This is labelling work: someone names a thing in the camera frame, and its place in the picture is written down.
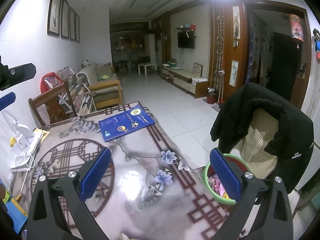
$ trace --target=red bag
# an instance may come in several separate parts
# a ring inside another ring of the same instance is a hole
[[[52,86],[56,86],[56,85],[59,85],[62,83],[62,80],[61,78],[58,77],[58,75],[55,73],[55,72],[50,72],[46,75],[44,75],[41,79],[41,83],[40,83],[40,91],[41,91],[41,94],[47,92],[48,90],[50,90],[51,88],[48,86],[48,84],[44,81],[44,78],[47,78],[48,79],[52,79],[54,81],[54,83],[50,82],[52,84]]]

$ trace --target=circular lattice pattern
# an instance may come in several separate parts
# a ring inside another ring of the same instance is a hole
[[[77,171],[85,161],[93,160],[101,148],[101,144],[88,139],[73,139],[54,146],[44,154],[34,171],[31,180],[32,192],[39,174],[44,174],[50,179],[64,177],[69,171]],[[85,202],[93,217],[96,217],[108,202],[114,179],[115,168],[111,161],[93,197]],[[60,204],[69,227],[76,228],[65,198],[60,197]]]

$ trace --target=television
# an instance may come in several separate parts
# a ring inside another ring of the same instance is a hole
[[[184,48],[184,49],[195,48],[194,31],[188,31],[188,36],[187,36],[187,32],[178,32],[178,48]]]

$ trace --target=blue book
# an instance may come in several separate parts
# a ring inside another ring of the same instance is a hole
[[[120,114],[99,121],[101,133],[105,142],[154,124],[155,121],[140,105]]]

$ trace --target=white side table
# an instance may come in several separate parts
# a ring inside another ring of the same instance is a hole
[[[144,67],[144,75],[147,77],[147,67],[155,66],[155,70],[157,71],[157,63],[140,63],[138,64],[138,72],[140,75],[140,67]]]

